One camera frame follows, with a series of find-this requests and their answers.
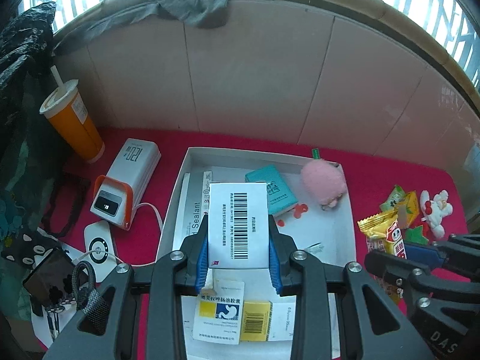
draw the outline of white power bank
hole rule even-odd
[[[160,157],[154,142],[128,138],[108,173],[97,177],[90,211],[128,230]]]

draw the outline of toy figurine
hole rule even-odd
[[[420,194],[420,209],[423,212],[424,218],[430,226],[431,232],[436,239],[440,239],[445,235],[445,229],[441,225],[442,219],[453,212],[453,207],[447,203],[448,192],[443,190],[430,200],[428,191],[422,191]]]

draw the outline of barcode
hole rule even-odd
[[[233,258],[248,259],[247,193],[233,194]]]
[[[260,334],[263,331],[265,314],[260,312],[246,312],[243,318],[243,332]]]

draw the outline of stomach logo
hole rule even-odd
[[[217,303],[217,310],[215,318],[229,319],[231,321],[238,321],[239,318],[239,305],[238,304],[225,304]]]

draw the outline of white cable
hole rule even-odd
[[[73,259],[71,262],[74,265],[77,265],[81,260],[83,260],[86,256],[88,256],[89,254],[92,254],[92,253],[104,253],[104,254],[107,254],[107,255],[117,259],[121,263],[125,263],[120,257],[117,257],[113,253],[110,253],[110,252],[107,252],[107,251],[98,251],[98,250],[89,250],[88,252],[85,252],[84,254],[82,254],[80,257],[78,257],[76,259]]]
[[[163,236],[163,221],[162,221],[162,217],[160,216],[160,212],[158,212],[157,208],[153,205],[153,204],[150,204],[150,203],[140,203],[139,205],[137,205],[134,210],[137,210],[138,208],[140,207],[143,207],[143,206],[150,206],[153,208],[153,211],[155,212],[155,215],[157,216],[157,221],[158,221],[158,228],[160,229],[160,238],[158,240],[158,243],[160,243],[160,241],[162,240],[162,236]],[[73,264],[77,265],[81,260],[83,260],[86,256],[88,256],[89,254],[92,254],[92,253],[97,253],[98,250],[90,250],[84,254],[82,254],[79,258],[76,258],[74,259],[72,262]],[[117,257],[116,255],[114,255],[113,253],[109,253],[109,252],[106,252],[106,251],[102,251],[100,253],[105,253],[109,256],[112,256],[114,258],[116,258],[118,261],[120,261],[121,263],[126,263],[124,262],[120,257]],[[150,266],[152,264],[155,264],[157,262],[157,260],[153,260],[152,262],[149,262],[148,264],[129,264],[131,266],[134,266],[134,267],[141,267],[141,266]]]

